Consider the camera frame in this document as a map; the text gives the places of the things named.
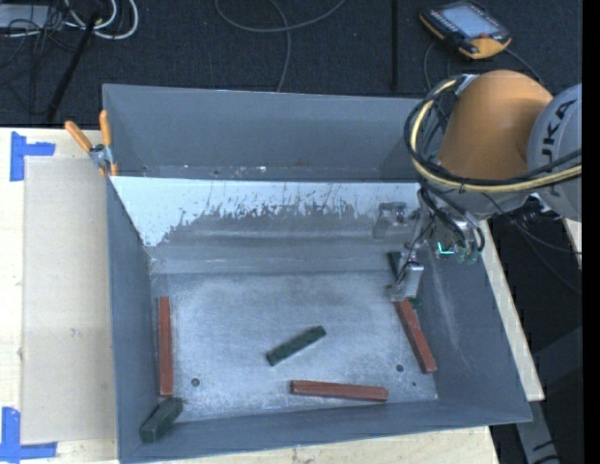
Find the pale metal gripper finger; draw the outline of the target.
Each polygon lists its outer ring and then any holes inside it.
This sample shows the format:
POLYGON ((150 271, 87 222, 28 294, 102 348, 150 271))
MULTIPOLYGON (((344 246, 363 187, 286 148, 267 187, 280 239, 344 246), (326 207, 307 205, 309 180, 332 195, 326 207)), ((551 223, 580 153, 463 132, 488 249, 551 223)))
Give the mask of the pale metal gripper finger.
POLYGON ((417 303, 424 266, 414 258, 404 258, 401 253, 390 253, 387 258, 394 274, 393 282, 386 288, 390 300, 417 303))
POLYGON ((418 219, 418 209, 411 209, 404 202, 381 203, 378 207, 377 220, 373 225, 373 238, 382 240, 391 230, 410 232, 418 219))

